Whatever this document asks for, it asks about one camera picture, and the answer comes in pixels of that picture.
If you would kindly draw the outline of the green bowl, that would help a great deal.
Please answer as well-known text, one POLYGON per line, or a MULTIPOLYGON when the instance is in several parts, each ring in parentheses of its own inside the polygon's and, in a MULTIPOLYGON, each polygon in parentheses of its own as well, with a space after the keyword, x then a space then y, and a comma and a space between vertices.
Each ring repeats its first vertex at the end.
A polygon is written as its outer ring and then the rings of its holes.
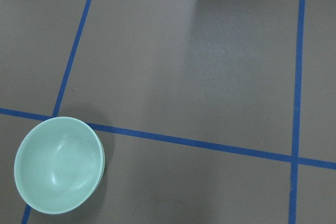
POLYGON ((66 116, 47 119, 24 137, 15 157, 14 180, 22 199, 44 214, 64 214, 97 189, 105 153, 94 130, 66 116))

